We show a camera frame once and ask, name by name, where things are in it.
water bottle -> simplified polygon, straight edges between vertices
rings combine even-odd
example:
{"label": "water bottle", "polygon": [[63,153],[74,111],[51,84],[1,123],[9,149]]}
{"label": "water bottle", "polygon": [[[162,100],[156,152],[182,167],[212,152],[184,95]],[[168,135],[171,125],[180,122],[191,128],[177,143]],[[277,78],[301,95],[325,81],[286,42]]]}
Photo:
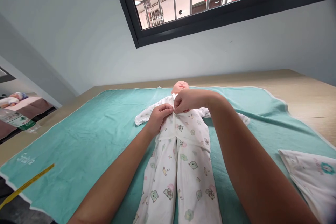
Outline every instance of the water bottle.
{"label": "water bottle", "polygon": [[36,122],[21,115],[19,112],[4,108],[0,109],[0,120],[29,133],[34,132],[40,127]]}

onesie sleeve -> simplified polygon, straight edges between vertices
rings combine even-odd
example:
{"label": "onesie sleeve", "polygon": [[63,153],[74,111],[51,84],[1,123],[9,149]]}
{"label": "onesie sleeve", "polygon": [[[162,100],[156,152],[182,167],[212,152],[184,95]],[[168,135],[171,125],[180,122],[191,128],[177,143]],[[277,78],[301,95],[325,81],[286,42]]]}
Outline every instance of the onesie sleeve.
{"label": "onesie sleeve", "polygon": [[205,117],[205,118],[211,118],[210,112],[207,108],[199,108],[198,112],[200,114],[201,117]]}
{"label": "onesie sleeve", "polygon": [[157,103],[149,106],[148,108],[146,108],[145,110],[143,110],[139,115],[137,115],[135,117],[135,124],[136,125],[140,125],[144,122],[147,122],[149,120],[149,117],[151,116],[151,113],[153,111],[153,109],[156,107],[156,106],[159,106],[162,104],[162,100],[158,101]]}
{"label": "onesie sleeve", "polygon": [[[198,112],[200,114],[201,117],[205,117],[205,118],[211,118],[210,112],[207,108],[199,108]],[[237,113],[240,117],[240,119],[243,121],[243,123],[247,126],[250,123],[250,118],[248,118],[247,116]]]}

teal towel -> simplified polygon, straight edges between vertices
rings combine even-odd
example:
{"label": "teal towel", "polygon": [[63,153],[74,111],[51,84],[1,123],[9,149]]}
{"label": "teal towel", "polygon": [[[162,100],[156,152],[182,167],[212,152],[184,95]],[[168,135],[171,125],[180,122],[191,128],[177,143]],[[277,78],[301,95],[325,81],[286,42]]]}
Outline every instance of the teal towel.
{"label": "teal towel", "polygon": [[[287,105],[266,90],[256,87],[206,89],[224,95],[237,112],[251,119],[249,129],[288,178],[278,149],[336,159],[336,151],[330,144],[291,117]],[[12,157],[0,168],[0,175],[16,189],[55,163],[51,171],[21,196],[31,203],[32,209],[43,210],[59,224],[66,223],[94,183],[144,127],[145,124],[135,126],[135,116],[170,92],[171,89],[160,87],[107,90]],[[212,167],[223,223],[249,223],[226,171],[212,120],[204,121],[209,126]],[[153,149],[152,141],[113,223],[132,223],[140,203],[144,170]],[[174,223],[178,221],[177,216],[176,206]]]}

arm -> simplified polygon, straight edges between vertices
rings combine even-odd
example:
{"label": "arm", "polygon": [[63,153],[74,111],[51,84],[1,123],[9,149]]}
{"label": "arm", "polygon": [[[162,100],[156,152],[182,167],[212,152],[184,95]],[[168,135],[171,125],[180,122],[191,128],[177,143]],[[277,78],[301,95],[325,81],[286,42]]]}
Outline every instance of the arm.
{"label": "arm", "polygon": [[230,103],[208,90],[182,90],[175,113],[207,107],[232,185],[252,223],[318,223]]}
{"label": "arm", "polygon": [[162,104],[162,100],[158,101],[157,103],[143,110],[139,115],[135,117],[135,120],[134,120],[135,124],[139,126],[140,124],[147,122],[152,114],[153,109],[161,104]]}
{"label": "arm", "polygon": [[[201,117],[211,118],[211,114],[208,108],[205,108],[205,107],[199,108],[198,112]],[[240,117],[240,119],[244,122],[246,126],[250,123],[250,118],[248,118],[247,116],[240,114],[240,113],[237,113],[237,115]]]}
{"label": "arm", "polygon": [[159,133],[165,117],[172,112],[169,104],[153,110],[148,123],[90,189],[68,224],[111,222],[148,145]]}

bottle label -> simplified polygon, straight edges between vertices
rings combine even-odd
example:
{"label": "bottle label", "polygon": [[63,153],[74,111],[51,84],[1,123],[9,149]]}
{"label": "bottle label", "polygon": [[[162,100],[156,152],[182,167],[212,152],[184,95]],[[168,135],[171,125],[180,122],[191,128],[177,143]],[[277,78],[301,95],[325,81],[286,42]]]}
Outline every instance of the bottle label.
{"label": "bottle label", "polygon": [[16,119],[14,119],[12,121],[9,121],[7,123],[16,127],[16,128],[19,128],[20,130],[27,130],[27,129],[33,127],[36,124],[36,122],[30,120],[29,118],[27,118],[23,115],[17,117]]}

